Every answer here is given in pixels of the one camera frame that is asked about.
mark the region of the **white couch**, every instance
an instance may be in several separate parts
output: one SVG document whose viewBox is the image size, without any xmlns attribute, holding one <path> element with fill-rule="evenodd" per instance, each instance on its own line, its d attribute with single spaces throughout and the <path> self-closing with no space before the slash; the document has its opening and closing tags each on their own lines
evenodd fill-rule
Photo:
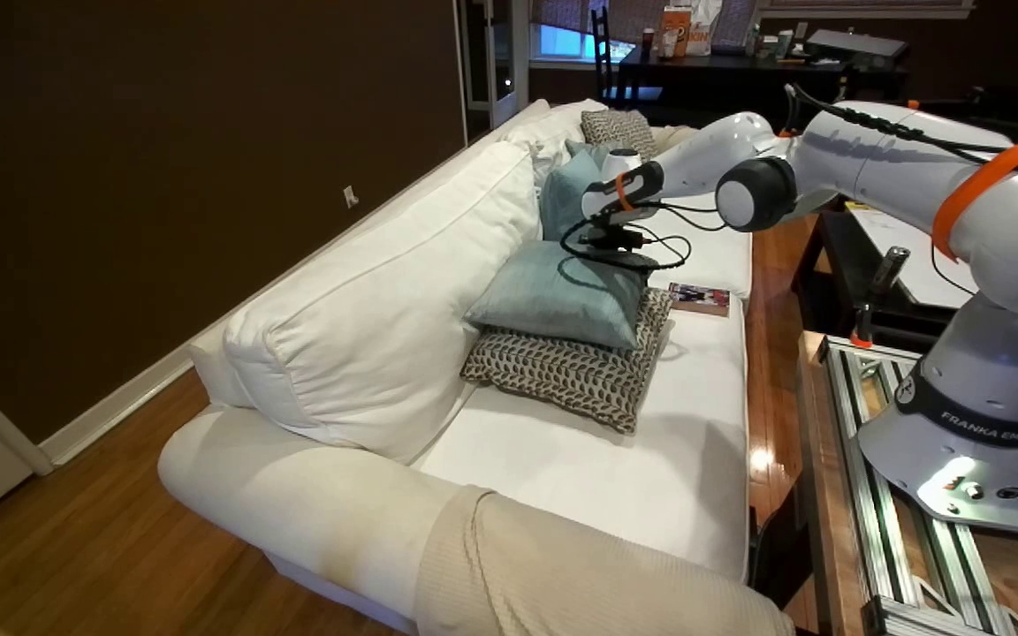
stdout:
<svg viewBox="0 0 1018 636">
<path fill-rule="evenodd" d="M 714 582 L 739 615 L 790 629 L 743 588 L 750 238 L 653 218 L 690 238 L 694 257 L 652 283 L 725 286 L 733 312 L 673 312 L 628 439 L 461 378 L 476 335 L 466 308 L 538 238 L 538 183 L 582 138 L 582 109 L 600 106 L 534 104 L 198 335 L 211 402 L 162 450 L 165 490 L 300 588 L 405 633 L 434 569 L 434 522 L 466 484 L 520 502 L 520 517 L 567 518 L 561 538 L 668 555 L 681 564 L 673 590 Z"/>
</svg>

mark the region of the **baseboard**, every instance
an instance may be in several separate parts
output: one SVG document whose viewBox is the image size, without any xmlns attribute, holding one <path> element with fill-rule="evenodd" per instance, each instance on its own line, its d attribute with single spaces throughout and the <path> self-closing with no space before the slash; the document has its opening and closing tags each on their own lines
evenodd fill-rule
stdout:
<svg viewBox="0 0 1018 636">
<path fill-rule="evenodd" d="M 152 368 L 123 381 L 118 392 L 79 415 L 72 425 L 63 425 L 56 434 L 39 441 L 39 450 L 56 463 L 72 463 L 80 456 L 92 441 L 101 441 L 105 430 L 123 425 L 143 402 L 150 402 L 157 392 L 162 392 L 170 381 L 177 381 L 183 372 L 191 372 L 188 346 L 159 356 Z"/>
</svg>

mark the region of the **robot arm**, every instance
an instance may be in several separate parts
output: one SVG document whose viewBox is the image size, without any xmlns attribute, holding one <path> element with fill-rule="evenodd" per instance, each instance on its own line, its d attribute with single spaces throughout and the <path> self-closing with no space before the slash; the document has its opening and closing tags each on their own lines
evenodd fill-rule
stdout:
<svg viewBox="0 0 1018 636">
<path fill-rule="evenodd" d="M 925 511 L 1018 530 L 1018 170 L 969 194 L 1005 150 L 1005 134 L 885 104 L 830 106 L 792 140 L 739 114 L 588 190 L 582 215 L 627 224 L 663 197 L 714 190 L 725 226 L 767 229 L 845 194 L 938 238 L 979 291 L 858 450 Z M 948 197 L 965 197 L 954 224 Z"/>
</svg>

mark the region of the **wooden floor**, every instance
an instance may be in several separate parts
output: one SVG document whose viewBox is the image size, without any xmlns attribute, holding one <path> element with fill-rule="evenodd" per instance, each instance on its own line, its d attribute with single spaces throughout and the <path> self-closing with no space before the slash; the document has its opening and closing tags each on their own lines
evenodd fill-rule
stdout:
<svg viewBox="0 0 1018 636">
<path fill-rule="evenodd" d="M 798 469 L 795 312 L 790 283 L 811 224 L 757 238 L 750 299 L 754 476 L 767 518 Z M 0 627 L 18 636 L 386 633 L 278 578 L 271 564 L 179 508 L 157 476 L 165 434 L 207 408 L 196 375 L 55 476 L 0 502 Z"/>
</svg>

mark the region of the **throw pillow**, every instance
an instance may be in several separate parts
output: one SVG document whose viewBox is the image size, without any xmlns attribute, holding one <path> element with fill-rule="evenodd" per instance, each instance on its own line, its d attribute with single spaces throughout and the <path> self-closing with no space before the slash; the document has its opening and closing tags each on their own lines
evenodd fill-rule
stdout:
<svg viewBox="0 0 1018 636">
<path fill-rule="evenodd" d="M 476 335 L 463 378 L 501 392 L 532 395 L 619 434 L 635 430 L 635 415 L 664 346 L 668 292 L 652 291 L 635 346 L 615 352 L 578 339 L 546 339 L 488 329 Z"/>
<path fill-rule="evenodd" d="M 600 170 L 604 153 L 595 145 L 580 145 L 571 163 L 553 170 L 542 183 L 542 240 L 558 240 L 571 226 L 582 218 L 582 190 L 604 179 Z"/>
<path fill-rule="evenodd" d="M 475 325 L 628 351 L 648 275 L 582 260 L 558 244 L 524 244 L 485 286 Z"/>
<path fill-rule="evenodd" d="M 653 134 L 635 109 L 592 109 L 580 117 L 582 140 L 600 150 L 632 150 L 639 158 L 653 156 Z"/>
</svg>

